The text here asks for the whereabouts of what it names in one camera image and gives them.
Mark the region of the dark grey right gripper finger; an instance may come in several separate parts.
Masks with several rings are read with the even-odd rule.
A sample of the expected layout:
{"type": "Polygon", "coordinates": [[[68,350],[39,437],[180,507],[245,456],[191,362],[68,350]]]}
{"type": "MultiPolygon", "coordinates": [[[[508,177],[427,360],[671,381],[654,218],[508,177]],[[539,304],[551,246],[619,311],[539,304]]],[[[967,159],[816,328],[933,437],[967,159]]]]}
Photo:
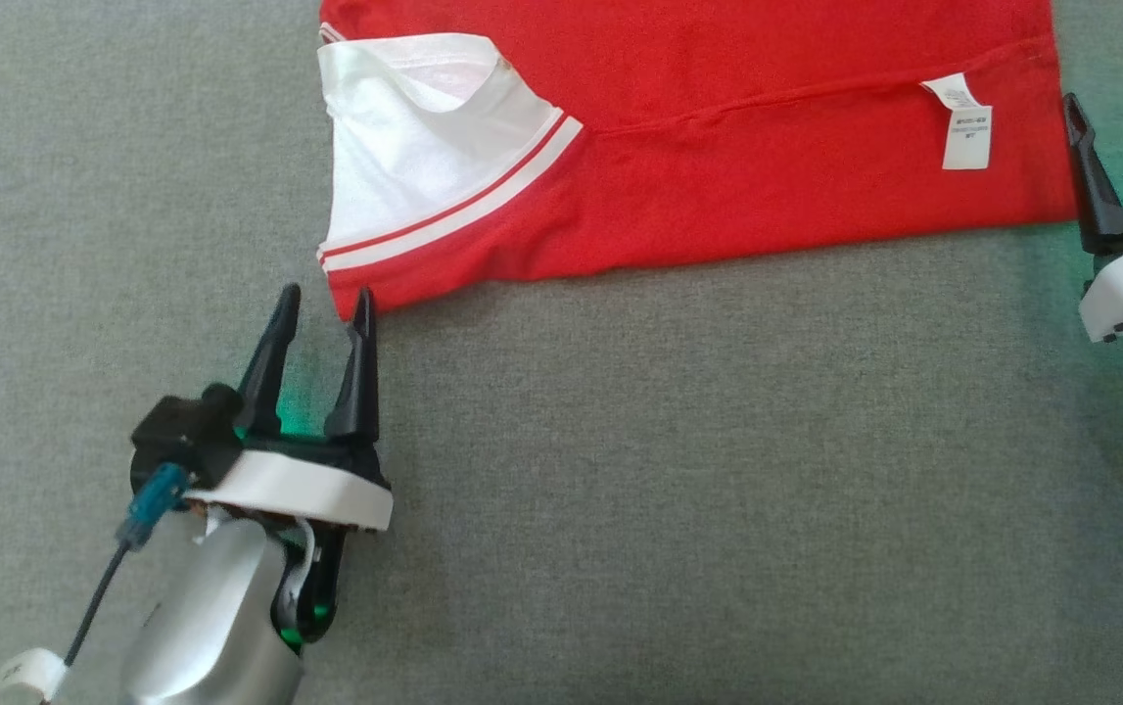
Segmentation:
{"type": "Polygon", "coordinates": [[[1079,98],[1062,98],[1081,250],[1094,258],[1123,255],[1123,205],[1097,152],[1097,131],[1079,98]]]}

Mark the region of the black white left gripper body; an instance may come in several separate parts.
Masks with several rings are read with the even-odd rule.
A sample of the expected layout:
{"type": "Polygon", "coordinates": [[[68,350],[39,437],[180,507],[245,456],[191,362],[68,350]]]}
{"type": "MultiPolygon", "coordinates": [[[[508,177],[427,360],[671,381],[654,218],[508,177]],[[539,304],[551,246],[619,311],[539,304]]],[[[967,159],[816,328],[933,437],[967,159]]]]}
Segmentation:
{"type": "Polygon", "coordinates": [[[364,439],[301,443],[291,438],[249,447],[221,479],[210,488],[190,488],[188,498],[373,531],[387,530],[395,507],[376,445],[364,439]]]}

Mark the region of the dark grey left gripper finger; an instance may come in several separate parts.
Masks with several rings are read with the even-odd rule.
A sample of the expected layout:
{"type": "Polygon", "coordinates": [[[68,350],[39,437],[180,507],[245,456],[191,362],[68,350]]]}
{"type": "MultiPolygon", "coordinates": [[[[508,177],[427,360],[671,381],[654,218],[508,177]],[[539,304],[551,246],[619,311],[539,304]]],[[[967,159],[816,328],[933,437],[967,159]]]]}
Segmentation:
{"type": "Polygon", "coordinates": [[[239,385],[243,409],[235,420],[243,436],[274,437],[282,430],[276,405],[282,393],[287,348],[296,338],[301,300],[302,290],[298,284],[287,284],[280,291],[252,361],[244,370],[239,385]]]}
{"type": "Polygon", "coordinates": [[[360,287],[346,326],[351,351],[336,404],[325,416],[325,437],[339,443],[378,441],[378,347],[376,297],[360,287]]]}

